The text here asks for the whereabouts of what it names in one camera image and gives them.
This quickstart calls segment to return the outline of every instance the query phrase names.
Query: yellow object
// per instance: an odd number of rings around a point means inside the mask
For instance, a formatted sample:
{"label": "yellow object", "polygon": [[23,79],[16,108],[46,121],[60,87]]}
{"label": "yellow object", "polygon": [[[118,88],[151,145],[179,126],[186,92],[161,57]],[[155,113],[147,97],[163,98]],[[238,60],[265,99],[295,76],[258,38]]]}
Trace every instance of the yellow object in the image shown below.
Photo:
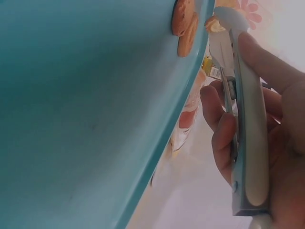
{"label": "yellow object", "polygon": [[211,69],[213,67],[213,61],[210,57],[205,57],[202,63],[202,70],[204,70],[206,75],[210,75]]}

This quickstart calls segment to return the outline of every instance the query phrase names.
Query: white floor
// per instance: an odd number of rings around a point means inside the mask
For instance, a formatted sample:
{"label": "white floor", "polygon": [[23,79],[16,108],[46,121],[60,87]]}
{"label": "white floor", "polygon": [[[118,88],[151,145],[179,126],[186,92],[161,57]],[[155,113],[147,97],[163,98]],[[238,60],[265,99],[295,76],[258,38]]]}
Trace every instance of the white floor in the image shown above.
{"label": "white floor", "polygon": [[128,229],[246,229],[231,213],[231,189],[214,162],[212,131],[200,112],[177,157],[167,154]]}

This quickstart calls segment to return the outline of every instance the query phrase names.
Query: orange flower sticker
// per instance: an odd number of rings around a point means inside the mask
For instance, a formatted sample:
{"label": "orange flower sticker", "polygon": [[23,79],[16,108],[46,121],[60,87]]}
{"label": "orange flower sticker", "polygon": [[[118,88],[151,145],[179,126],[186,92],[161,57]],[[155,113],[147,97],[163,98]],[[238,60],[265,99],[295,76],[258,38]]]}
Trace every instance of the orange flower sticker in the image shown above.
{"label": "orange flower sticker", "polygon": [[262,16],[255,13],[258,10],[258,5],[255,3],[248,4],[248,0],[241,0],[241,4],[236,0],[235,9],[241,12],[250,24],[252,30],[256,29],[256,23],[262,22]]}

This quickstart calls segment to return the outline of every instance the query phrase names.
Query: tool handle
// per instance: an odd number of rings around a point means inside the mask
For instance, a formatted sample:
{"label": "tool handle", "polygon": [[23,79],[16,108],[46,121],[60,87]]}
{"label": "tool handle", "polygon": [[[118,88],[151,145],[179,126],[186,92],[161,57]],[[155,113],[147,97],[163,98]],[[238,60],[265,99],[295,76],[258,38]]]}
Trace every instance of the tool handle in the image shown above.
{"label": "tool handle", "polygon": [[234,52],[237,106],[239,112],[239,148],[245,153],[245,193],[250,204],[259,206],[268,199],[269,163],[266,111],[260,78],[241,58],[238,36],[229,32]]}

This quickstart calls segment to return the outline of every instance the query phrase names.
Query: finger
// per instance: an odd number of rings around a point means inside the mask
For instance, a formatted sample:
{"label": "finger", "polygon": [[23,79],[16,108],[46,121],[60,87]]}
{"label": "finger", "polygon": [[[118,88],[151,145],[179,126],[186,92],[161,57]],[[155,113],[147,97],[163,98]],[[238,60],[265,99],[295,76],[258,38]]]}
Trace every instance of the finger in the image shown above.
{"label": "finger", "polygon": [[[224,85],[221,81],[213,81],[210,86],[214,87],[218,93],[221,104],[224,106]],[[271,114],[277,120],[283,117],[281,95],[275,93],[268,88],[263,87],[264,101],[267,113]]]}
{"label": "finger", "polygon": [[283,109],[281,102],[282,96],[264,87],[263,87],[263,93],[264,93],[266,112],[272,115],[277,120],[281,120],[283,118]]}
{"label": "finger", "polygon": [[215,80],[210,83],[210,86],[214,87],[220,98],[221,105],[224,106],[224,85],[221,81]]}
{"label": "finger", "polygon": [[224,113],[212,137],[216,166],[225,180],[231,184],[231,141],[236,133],[236,121],[232,114]]}
{"label": "finger", "polygon": [[305,81],[290,87],[282,97],[283,117],[294,150],[305,155]]}
{"label": "finger", "polygon": [[248,33],[239,35],[238,45],[243,60],[279,94],[305,79],[302,72],[261,48]]}
{"label": "finger", "polygon": [[224,113],[216,89],[212,86],[203,87],[200,90],[200,99],[203,108],[203,116],[210,128],[215,132],[219,120]]}

